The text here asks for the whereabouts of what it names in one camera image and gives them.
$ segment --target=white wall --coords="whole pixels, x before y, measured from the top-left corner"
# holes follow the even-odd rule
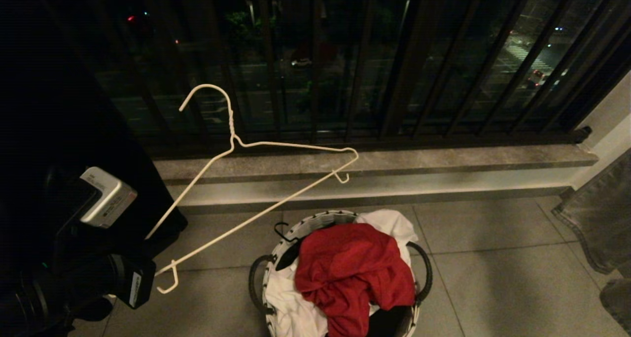
[[[537,170],[479,171],[351,178],[334,178],[300,196],[300,200],[361,198],[396,195],[493,191],[572,186],[579,189],[631,148],[631,73],[586,118],[582,126],[593,133],[584,146],[600,158],[592,167]],[[202,184],[195,186],[181,205],[274,202],[306,187],[312,180]],[[171,186],[175,197],[185,186]]]

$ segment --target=white wire hanger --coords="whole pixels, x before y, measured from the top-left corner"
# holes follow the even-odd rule
[[[324,182],[325,180],[327,180],[331,176],[335,176],[336,178],[338,178],[338,181],[340,183],[342,183],[342,184],[347,183],[349,181],[349,174],[347,173],[347,177],[345,179],[342,179],[342,178],[340,178],[340,175],[338,175],[338,172],[343,170],[343,169],[345,169],[345,168],[347,168],[348,166],[350,166],[353,162],[355,162],[359,158],[359,154],[357,153],[357,151],[355,149],[349,148],[349,147],[347,147],[347,148],[329,148],[329,147],[324,147],[324,146],[291,144],[291,143],[286,143],[286,142],[270,142],[270,141],[259,141],[259,142],[253,142],[251,144],[245,144],[245,143],[243,143],[241,138],[235,133],[234,117],[233,117],[233,112],[232,112],[232,106],[230,104],[230,97],[228,96],[228,94],[224,90],[222,90],[218,86],[210,85],[210,84],[203,84],[203,85],[199,85],[199,86],[196,86],[195,88],[193,88],[191,90],[191,92],[189,93],[189,95],[184,100],[184,102],[182,103],[182,105],[180,106],[180,112],[182,112],[184,110],[184,108],[186,108],[186,105],[189,103],[189,101],[191,100],[191,98],[195,94],[195,92],[197,92],[198,90],[200,90],[202,88],[213,88],[215,90],[218,90],[226,98],[226,102],[227,102],[227,105],[228,105],[228,118],[229,118],[228,125],[230,126],[230,150],[225,151],[223,153],[220,153],[219,155],[213,157],[204,166],[204,168],[201,169],[201,171],[199,171],[198,175],[196,175],[195,178],[191,181],[191,184],[189,184],[184,189],[182,194],[180,194],[180,196],[175,200],[175,202],[173,202],[171,207],[169,207],[169,209],[164,213],[164,215],[162,215],[162,218],[160,218],[158,223],[156,223],[156,225],[153,227],[153,229],[151,229],[151,232],[149,232],[147,237],[144,238],[145,240],[148,240],[149,238],[151,238],[151,236],[156,232],[158,227],[160,227],[160,225],[162,225],[162,223],[167,218],[167,216],[169,216],[169,214],[171,214],[173,209],[175,209],[175,207],[182,201],[182,198],[184,198],[184,196],[186,196],[186,194],[189,193],[191,188],[196,184],[196,182],[199,180],[199,178],[201,178],[201,176],[204,175],[204,173],[206,173],[206,171],[210,168],[210,166],[212,166],[212,164],[216,160],[218,160],[219,158],[225,157],[228,154],[232,153],[232,151],[235,150],[235,139],[237,140],[237,142],[239,142],[239,145],[243,146],[244,148],[254,147],[254,146],[259,146],[259,145],[268,145],[268,146],[285,146],[285,147],[295,147],[295,148],[309,148],[309,149],[314,149],[314,150],[333,151],[333,152],[351,151],[351,152],[354,153],[354,158],[352,160],[350,160],[349,162],[347,162],[346,164],[344,164],[344,166],[341,166],[341,167],[339,167],[337,169],[332,170],[331,173],[325,175],[324,177],[320,178],[319,180],[316,180],[316,182],[313,182],[313,183],[309,184],[307,187],[304,187],[303,189],[300,189],[296,193],[291,194],[290,196],[288,196],[284,200],[281,200],[280,202],[272,205],[271,207],[268,207],[267,209],[261,211],[261,213],[258,213],[256,215],[254,215],[253,217],[249,218],[248,220],[245,220],[244,222],[242,222],[239,225],[237,225],[237,226],[233,227],[232,229],[228,230],[227,232],[225,232],[221,236],[212,239],[211,241],[209,241],[208,243],[205,243],[204,245],[201,245],[198,249],[193,250],[192,252],[190,252],[189,254],[183,256],[182,258],[180,258],[178,260],[175,260],[175,259],[171,260],[171,264],[170,265],[167,265],[166,267],[158,270],[156,272],[156,274],[155,274],[155,276],[158,276],[160,274],[163,274],[164,272],[167,272],[168,270],[173,270],[173,277],[174,277],[173,285],[171,287],[169,287],[169,288],[166,288],[166,289],[157,287],[158,292],[160,292],[162,294],[167,294],[167,293],[171,292],[173,289],[175,289],[178,286],[179,279],[178,279],[178,276],[177,276],[177,266],[180,263],[182,263],[183,261],[186,261],[187,259],[191,258],[192,256],[195,256],[199,252],[201,252],[201,251],[207,249],[208,247],[214,245],[215,243],[223,240],[224,238],[228,237],[229,235],[234,234],[237,230],[243,228],[247,224],[249,224],[251,222],[254,222],[254,220],[257,220],[258,218],[260,218],[264,214],[269,213],[273,209],[276,209],[278,206],[281,206],[282,204],[288,202],[289,200],[292,200],[293,198],[299,196],[300,194],[302,194],[302,193],[308,191],[309,189],[317,186],[318,184]]]

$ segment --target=basket handle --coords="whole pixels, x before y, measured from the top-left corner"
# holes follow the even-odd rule
[[[419,254],[421,255],[421,257],[423,258],[423,262],[425,263],[425,270],[427,272],[426,277],[425,277],[425,286],[423,287],[423,290],[421,290],[417,294],[417,305],[420,305],[425,300],[427,295],[430,294],[430,290],[432,289],[432,281],[433,281],[432,263],[430,262],[430,258],[428,257],[426,252],[423,250],[423,248],[421,248],[421,246],[417,245],[414,242],[408,242],[406,246],[412,247],[413,249],[417,250]]]
[[[254,276],[256,275],[256,269],[259,268],[259,265],[261,263],[266,262],[266,261],[274,262],[275,258],[271,254],[268,254],[266,256],[261,256],[257,258],[256,261],[252,263],[252,267],[250,267],[250,276],[248,277],[248,289],[250,290],[250,299],[252,299],[252,303],[254,304],[254,306],[258,308],[259,311],[261,311],[263,314],[273,315],[274,310],[270,307],[263,305],[262,299],[260,299],[257,296],[256,290],[254,288]]]

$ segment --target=white cloth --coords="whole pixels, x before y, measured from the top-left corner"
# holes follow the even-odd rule
[[[409,241],[419,237],[408,219],[396,210],[381,209],[372,213],[360,214],[356,223],[367,223],[375,229],[392,236],[399,247],[401,259],[412,267],[410,252],[406,247]],[[270,271],[265,298],[276,308],[276,335],[278,337],[324,337],[328,332],[326,315],[313,303],[306,301],[296,290],[293,278],[298,268],[298,258],[283,270]],[[370,306],[370,315],[379,306]]]

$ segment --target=stone ledge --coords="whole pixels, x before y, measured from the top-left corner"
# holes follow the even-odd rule
[[[352,153],[233,156],[218,160],[200,184],[317,178],[342,166]],[[436,150],[365,151],[349,166],[353,176],[549,169],[592,166],[597,155],[577,145],[498,146]],[[155,161],[167,185],[188,184],[208,159]]]

